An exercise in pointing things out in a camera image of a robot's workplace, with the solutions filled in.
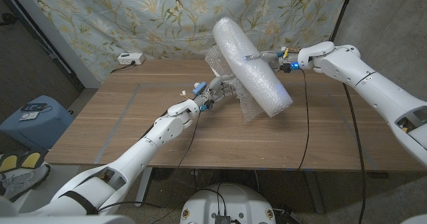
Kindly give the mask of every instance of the tabletop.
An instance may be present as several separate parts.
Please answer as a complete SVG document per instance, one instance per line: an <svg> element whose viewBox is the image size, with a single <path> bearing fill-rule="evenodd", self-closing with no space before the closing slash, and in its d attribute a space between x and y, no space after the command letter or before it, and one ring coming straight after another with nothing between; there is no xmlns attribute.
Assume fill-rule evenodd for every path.
<svg viewBox="0 0 427 224"><path fill-rule="evenodd" d="M150 167L215 169L297 169L307 138L304 76L276 73L294 100L269 118L259 114L244 123L239 99L227 97L199 121L164 145ZM215 77L203 59L145 60L110 75L45 160L63 165L100 165L116 160L170 106L183 101L183 90ZM341 83L306 71L310 138L302 169L360 170L358 146L348 100ZM350 95L365 167L368 171L425 171L395 140L386 122L352 89Z"/></svg>

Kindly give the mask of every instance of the stool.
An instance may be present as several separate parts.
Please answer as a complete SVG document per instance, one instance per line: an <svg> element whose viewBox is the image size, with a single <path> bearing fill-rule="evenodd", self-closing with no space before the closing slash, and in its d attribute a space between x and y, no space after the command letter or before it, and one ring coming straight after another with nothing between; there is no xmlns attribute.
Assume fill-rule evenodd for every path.
<svg viewBox="0 0 427 224"><path fill-rule="evenodd" d="M74 117L56 100L42 95L30 103L46 103L37 118L20 121L26 111L17 110L1 125L0 131L29 148L49 149L74 121Z"/></svg>

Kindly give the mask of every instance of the curtain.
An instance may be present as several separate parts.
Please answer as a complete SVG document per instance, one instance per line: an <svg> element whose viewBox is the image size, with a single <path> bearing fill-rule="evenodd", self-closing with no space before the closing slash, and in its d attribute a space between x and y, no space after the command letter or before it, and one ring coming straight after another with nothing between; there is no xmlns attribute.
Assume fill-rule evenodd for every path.
<svg viewBox="0 0 427 224"><path fill-rule="evenodd" d="M344 0L34 0L102 83L120 53L202 59L231 17L260 50L326 41Z"/></svg>

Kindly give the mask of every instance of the power strip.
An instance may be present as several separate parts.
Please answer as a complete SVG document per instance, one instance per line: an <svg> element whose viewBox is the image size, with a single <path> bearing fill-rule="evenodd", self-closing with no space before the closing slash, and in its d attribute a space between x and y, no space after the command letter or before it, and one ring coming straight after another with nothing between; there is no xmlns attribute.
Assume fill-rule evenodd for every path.
<svg viewBox="0 0 427 224"><path fill-rule="evenodd" d="M145 57L142 53L122 53L117 59L121 65L129 65L132 61L135 61L136 65L141 65Z"/></svg>

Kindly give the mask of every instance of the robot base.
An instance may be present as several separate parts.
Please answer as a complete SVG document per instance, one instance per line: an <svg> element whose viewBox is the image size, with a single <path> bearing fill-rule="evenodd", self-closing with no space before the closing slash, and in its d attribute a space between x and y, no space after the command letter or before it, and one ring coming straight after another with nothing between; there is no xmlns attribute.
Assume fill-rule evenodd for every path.
<svg viewBox="0 0 427 224"><path fill-rule="evenodd" d="M181 212L181 224L202 223L247 223L273 224L276 219L272 206L259 193L235 183L222 183L219 194L226 202L226 215L221 197L215 193L218 184L202 189L194 194L184 205Z"/></svg>

